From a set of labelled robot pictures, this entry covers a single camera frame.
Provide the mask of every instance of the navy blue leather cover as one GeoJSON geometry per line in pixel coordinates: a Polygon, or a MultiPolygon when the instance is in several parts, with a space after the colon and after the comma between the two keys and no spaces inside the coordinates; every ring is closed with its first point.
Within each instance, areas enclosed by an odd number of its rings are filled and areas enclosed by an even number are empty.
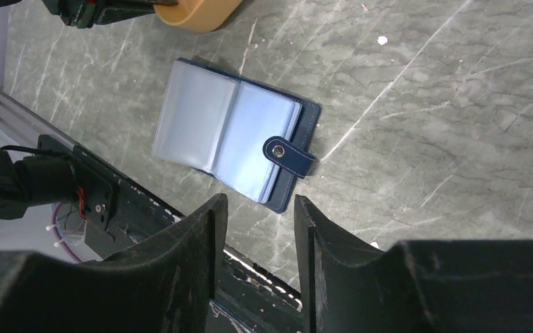
{"type": "MultiPolygon", "coordinates": [[[[237,80],[252,83],[254,85],[257,85],[258,87],[270,90],[272,92],[275,92],[277,94],[280,94],[293,101],[300,103],[302,105],[301,114],[299,116],[299,120],[297,121],[295,131],[293,135],[291,136],[291,143],[295,147],[303,151],[307,151],[307,147],[310,145],[310,142],[312,141],[312,137],[314,136],[314,131],[316,130],[316,124],[321,113],[321,106],[318,103],[310,101],[308,99],[304,99],[294,94],[290,94],[288,92],[283,92],[274,87],[269,87],[268,85],[264,83],[255,82],[248,78],[229,74],[224,71],[220,71],[218,69],[215,69],[215,68],[212,68],[212,67],[209,67],[209,66],[206,66],[198,62],[188,60],[188,59],[179,58],[178,61],[182,61],[187,64],[197,66],[199,68],[207,69],[208,71],[213,71],[214,73],[218,73],[218,74],[227,76],[229,78],[236,78],[237,80]]],[[[272,211],[274,211],[275,213],[280,214],[284,212],[287,209],[287,206],[289,204],[291,193],[293,192],[293,188],[295,187],[296,181],[297,181],[296,175],[292,174],[288,170],[281,169],[279,172],[279,176],[277,177],[277,180],[275,181],[275,186],[271,193],[271,198],[264,205],[267,206],[272,211]]]]}
{"type": "Polygon", "coordinates": [[[302,179],[307,176],[316,159],[315,156],[295,147],[283,137],[268,139],[262,147],[262,153],[274,164],[302,179]],[[280,149],[281,156],[275,155],[276,148],[280,149]]]}

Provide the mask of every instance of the screw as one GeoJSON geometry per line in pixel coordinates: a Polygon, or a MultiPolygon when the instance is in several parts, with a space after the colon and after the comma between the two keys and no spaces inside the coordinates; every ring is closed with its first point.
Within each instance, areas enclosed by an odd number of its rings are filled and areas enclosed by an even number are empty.
{"type": "Polygon", "coordinates": [[[105,212],[105,204],[95,206],[95,212],[98,212],[98,213],[105,212]]]}

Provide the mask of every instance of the marble tabletop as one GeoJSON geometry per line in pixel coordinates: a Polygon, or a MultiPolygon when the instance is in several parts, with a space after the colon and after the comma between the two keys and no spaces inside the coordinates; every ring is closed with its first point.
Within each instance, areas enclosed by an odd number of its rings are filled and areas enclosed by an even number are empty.
{"type": "Polygon", "coordinates": [[[7,92],[183,213],[226,193],[227,242],[297,287],[292,205],[151,156],[179,57],[319,102],[295,193],[361,239],[533,239],[533,0],[245,0],[205,34],[13,8],[7,92]]]}

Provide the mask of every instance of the open card holder wallet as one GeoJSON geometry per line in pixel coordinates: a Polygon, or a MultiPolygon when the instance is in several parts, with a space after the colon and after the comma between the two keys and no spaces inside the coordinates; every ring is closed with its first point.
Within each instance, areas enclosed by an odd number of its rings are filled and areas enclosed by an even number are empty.
{"type": "Polygon", "coordinates": [[[284,212],[321,107],[247,78],[173,63],[152,155],[187,165],[274,212],[284,212]]]}

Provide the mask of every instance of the wallet strap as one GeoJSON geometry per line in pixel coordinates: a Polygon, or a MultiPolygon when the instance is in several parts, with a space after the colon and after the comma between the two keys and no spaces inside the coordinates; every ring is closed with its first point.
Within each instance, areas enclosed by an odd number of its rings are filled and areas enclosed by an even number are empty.
{"type": "Polygon", "coordinates": [[[315,156],[298,148],[282,137],[269,138],[262,147],[264,156],[288,172],[305,178],[312,168],[315,156]]]}

